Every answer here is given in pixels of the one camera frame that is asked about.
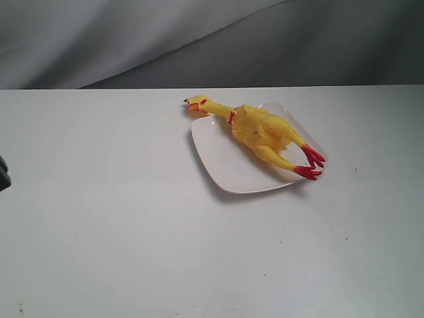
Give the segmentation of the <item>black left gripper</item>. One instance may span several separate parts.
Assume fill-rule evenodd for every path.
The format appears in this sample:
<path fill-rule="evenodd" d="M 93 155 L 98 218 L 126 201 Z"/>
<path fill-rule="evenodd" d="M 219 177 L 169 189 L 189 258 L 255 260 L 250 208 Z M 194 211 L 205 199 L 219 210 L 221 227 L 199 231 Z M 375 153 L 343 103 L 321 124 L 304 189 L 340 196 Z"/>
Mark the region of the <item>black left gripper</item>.
<path fill-rule="evenodd" d="M 11 177 L 9 176 L 9 168 L 6 161 L 0 156 L 0 191 L 11 186 Z"/>

